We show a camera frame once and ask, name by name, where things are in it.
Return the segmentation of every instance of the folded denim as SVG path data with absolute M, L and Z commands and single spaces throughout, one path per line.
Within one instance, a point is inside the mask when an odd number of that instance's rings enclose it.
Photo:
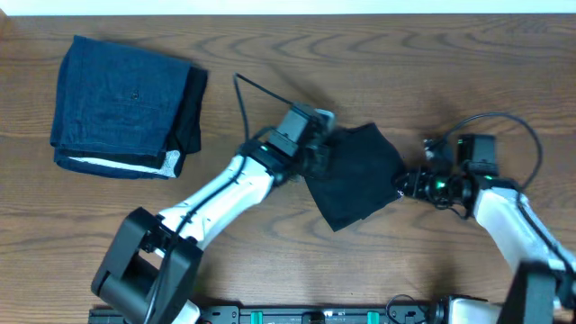
M 207 76 L 177 58 L 75 36 L 58 75 L 54 161 L 99 176 L 179 176 L 201 148 Z

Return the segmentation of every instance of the folded dark fabric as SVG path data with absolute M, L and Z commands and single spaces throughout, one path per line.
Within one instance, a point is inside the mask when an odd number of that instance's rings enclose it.
M 306 177 L 306 184 L 332 230 L 363 220 L 398 198 L 392 180 L 405 166 L 376 125 L 336 130 L 327 145 L 326 177 Z
M 58 75 L 55 162 L 99 176 L 178 176 L 201 148 L 207 76 L 181 59 L 76 36 Z

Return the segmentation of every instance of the green connector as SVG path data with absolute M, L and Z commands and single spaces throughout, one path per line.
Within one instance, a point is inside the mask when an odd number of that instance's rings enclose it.
M 368 311 L 367 324 L 380 324 L 380 313 L 377 311 Z
M 262 311 L 252 311 L 250 313 L 250 324 L 263 324 L 264 314 Z

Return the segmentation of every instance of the cable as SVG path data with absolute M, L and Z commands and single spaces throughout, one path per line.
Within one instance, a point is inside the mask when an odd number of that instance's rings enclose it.
M 392 303 L 394 301 L 396 301 L 397 299 L 399 299 L 400 297 L 404 297 L 404 298 L 408 298 L 411 301 L 416 302 L 416 300 L 414 298 L 412 298 L 410 295 L 401 293 L 401 294 L 397 294 L 396 296 L 392 297 L 392 299 L 390 299 L 388 301 L 388 303 L 386 303 L 386 316 L 388 317 L 388 319 L 390 319 L 392 322 L 394 322 L 395 324 L 401 324 L 400 322 L 398 322 L 391 314 L 390 314 L 390 306 L 392 306 Z M 426 314 L 428 314 L 428 312 L 426 310 L 423 310 L 422 307 L 420 307 L 420 305 L 416 304 L 416 307 L 418 307 L 418 309 L 424 313 L 424 320 L 418 322 L 417 324 L 421 324 L 426 322 L 427 318 L 426 318 Z
M 538 135 L 536 135 L 536 131 L 532 127 L 530 127 L 530 125 L 528 125 L 528 123 L 525 122 L 523 119 L 521 119 L 515 115 L 506 113 L 506 112 L 480 113 L 480 114 L 468 117 L 463 121 L 458 122 L 451 130 L 447 131 L 442 136 L 441 140 L 447 140 L 448 137 L 450 135 L 452 135 L 452 133 L 460 130 L 468 122 L 475 121 L 477 119 L 484 118 L 484 117 L 505 117 L 505 118 L 511 119 L 512 121 L 517 122 L 517 123 L 521 124 L 522 126 L 524 126 L 524 128 L 526 128 L 526 130 L 530 133 L 530 136 L 532 136 L 532 139 L 534 140 L 534 143 L 536 144 L 537 160 L 536 160 L 536 164 L 534 166 L 534 169 L 532 170 L 532 173 L 530 174 L 528 179 L 524 182 L 524 184 L 522 184 L 522 187 L 521 187 L 522 191 L 526 190 L 528 188 L 528 186 L 532 183 L 532 181 L 534 180 L 536 175 L 538 174 L 538 171 L 540 170 L 540 166 L 542 165 L 543 150 L 542 150 L 542 143 L 540 143 L 540 139 L 538 138 Z
M 430 177 L 430 180 L 436 177 L 436 175 L 433 175 Z M 465 215 L 462 215 L 459 211 L 457 211 L 454 207 L 452 207 L 454 205 L 454 191 L 453 191 L 453 187 L 452 187 L 452 183 L 454 182 L 455 179 L 459 179 L 461 180 L 462 177 L 459 175 L 451 175 L 450 177 L 448 177 L 448 179 L 445 181 L 446 185 L 445 188 L 448 191 L 448 197 L 447 198 L 443 198 L 442 202 L 439 201 L 436 198 L 433 198 L 430 194 L 430 192 L 427 192 L 427 197 L 428 199 L 434 204 L 434 207 L 436 209 L 438 209 L 439 211 L 451 211 L 453 213 L 455 213 L 458 217 L 460 217 L 461 219 L 465 219 Z
M 244 123 L 244 141 L 248 142 L 250 140 L 250 129 L 249 129 L 249 125 L 248 125 L 248 116 L 246 114 L 246 107 L 244 106 L 244 100 L 242 99 L 242 93 L 240 92 L 238 79 L 246 81 L 250 85 L 256 87 L 257 89 L 267 93 L 268 95 L 271 95 L 272 97 L 274 97 L 274 98 L 276 98 L 276 99 L 278 99 L 278 100 L 280 100 L 286 104 L 293 104 L 293 103 L 291 101 L 288 101 L 288 100 L 282 98 L 280 95 L 275 94 L 275 93 L 263 88 L 261 85 L 256 84 L 255 82 L 247 79 L 246 77 L 244 77 L 238 73 L 235 73 L 234 77 L 233 77 L 234 89 L 236 91 L 236 97 L 238 98 L 238 106 L 240 109 L 240 113 L 242 115 L 242 122 Z M 267 132 L 269 132 L 273 129 L 274 129 L 274 127 L 272 127 L 272 126 L 263 128 L 262 130 L 260 130 L 259 132 L 256 133 L 256 135 L 253 137 L 253 140 L 257 140 L 259 137 L 263 136 L 264 134 L 266 134 Z M 210 193 L 208 196 L 206 196 L 204 199 L 202 199 L 200 202 L 198 202 L 198 204 L 196 204 L 194 206 L 194 208 L 192 208 L 182 218 L 182 220 L 178 224 L 178 227 L 176 228 L 175 232 L 172 234 L 172 236 L 170 238 L 170 243 L 168 245 L 168 248 L 166 249 L 166 253 L 164 254 L 164 258 L 162 259 L 162 263 L 160 264 L 160 269 L 158 270 L 156 285 L 154 286 L 154 290 L 152 291 L 152 296 L 150 298 L 150 304 L 148 305 L 148 308 L 146 310 L 146 316 L 144 318 L 143 324 L 149 324 L 151 319 L 152 319 L 152 316 L 154 315 L 154 311 L 155 311 L 156 303 L 157 303 L 157 299 L 158 299 L 158 294 L 160 292 L 160 285 L 164 282 L 164 277 L 166 276 L 167 267 L 168 267 L 168 260 L 172 256 L 172 251 L 176 247 L 176 243 L 178 241 L 178 238 L 180 237 L 180 233 L 184 229 L 185 225 L 196 214 L 196 212 L 198 212 L 198 210 L 200 210 L 209 200 L 211 200 L 212 198 L 217 196 L 224 189 L 226 189 L 228 186 L 234 184 L 236 182 L 236 180 L 238 180 L 238 178 L 242 174 L 242 171 L 244 170 L 244 166 L 246 165 L 246 160 L 247 160 L 246 157 L 242 158 L 242 162 L 240 163 L 240 167 L 238 168 L 238 171 L 236 172 L 236 174 L 228 182 L 221 185 L 218 189 L 216 189 L 215 191 Z
M 280 95 L 273 93 L 272 91 L 264 88 L 263 86 L 261 86 L 261 85 L 255 83 L 255 82 L 247 79 L 246 77 L 242 76 L 241 74 L 238 74 L 238 73 L 237 73 L 237 74 L 234 75 L 234 83 L 235 83 L 235 84 L 237 83 L 236 78 L 239 78 L 239 79 L 242 79 L 242 80 L 248 82 L 249 84 L 251 84 L 251 85 L 252 85 L 253 87 L 255 87 L 256 89 L 258 89 L 258 90 L 260 90 L 260 91 L 262 91 L 262 92 L 264 92 L 264 93 L 266 93 L 266 94 L 268 94 L 268 95 L 271 95 L 272 97 L 280 100 L 281 102 L 283 102 L 283 103 L 285 103 L 285 104 L 290 104 L 290 105 L 293 104 L 293 102 L 291 102 L 290 100 L 282 98 Z
M 566 269 L 566 272 L 569 275 L 574 275 L 574 271 L 573 271 L 572 266 L 571 266 L 570 262 L 568 261 L 568 259 L 562 254 L 562 252 L 558 248 L 558 245 L 555 242 L 552 242 L 540 230 L 540 228 L 536 225 L 534 220 L 532 220 L 532 217 L 530 217 L 530 215 L 528 214 L 528 212 L 524 208 L 524 204 L 522 203 L 522 200 L 521 200 L 522 193 L 530 186 L 532 181 L 534 181 L 534 179 L 536 178 L 536 175 L 538 174 L 538 171 L 540 170 L 540 166 L 542 165 L 542 161 L 544 158 L 544 150 L 542 148 L 542 142 L 540 142 L 540 139 L 538 138 L 536 131 L 526 121 L 524 121 L 523 119 L 521 119 L 517 116 L 514 116 L 512 114 L 509 114 L 506 112 L 486 112 L 486 113 L 480 113 L 480 114 L 474 115 L 472 117 L 468 117 L 465 120 L 460 121 L 451 130 L 447 131 L 441 140 L 447 140 L 447 138 L 452 133 L 460 130 L 468 122 L 471 122 L 471 121 L 474 121 L 474 120 L 477 120 L 480 118 L 484 118 L 484 117 L 505 117 L 505 118 L 508 118 L 514 122 L 517 122 L 517 123 L 521 124 L 522 126 L 524 126 L 524 128 L 528 131 L 528 133 L 530 134 L 530 136 L 534 140 L 534 143 L 536 146 L 536 163 L 535 163 L 534 169 L 532 170 L 532 173 L 530 174 L 528 179 L 517 190 L 516 205 L 517 205 L 518 209 L 520 210 L 520 212 L 522 213 L 522 216 L 524 217 L 526 222 L 532 227 L 532 229 L 536 232 L 538 237 L 540 237 L 540 239 L 546 244 L 546 246 L 551 251 L 553 251 L 558 256 L 558 258 L 564 263 L 564 267 Z
M 449 197 L 449 198 L 440 197 L 440 199 L 438 199 L 438 198 L 432 196 L 432 193 L 430 192 L 430 190 L 432 188 L 432 181 L 436 179 L 437 175 L 438 175 L 438 173 L 434 173 L 428 177 L 428 180 L 426 181 L 426 185 L 424 186 L 424 192 L 426 194 L 426 197 L 430 200 L 430 202 L 432 204 L 434 204 L 434 207 L 436 207 L 438 210 L 442 211 L 442 210 L 445 210 L 451 206 L 452 197 Z

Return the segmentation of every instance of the black cloth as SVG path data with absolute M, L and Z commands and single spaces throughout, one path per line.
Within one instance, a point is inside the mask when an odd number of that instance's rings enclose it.
M 165 175 L 99 166 L 78 158 L 161 168 L 167 152 L 185 155 L 200 144 L 207 71 L 143 49 L 75 36 L 58 74 L 50 135 L 55 162 L 66 169 L 117 178 Z
M 405 166 L 396 148 L 375 124 L 336 130 L 328 139 L 326 177 L 306 177 L 306 184 L 332 230 L 341 230 L 398 198 L 392 184 Z

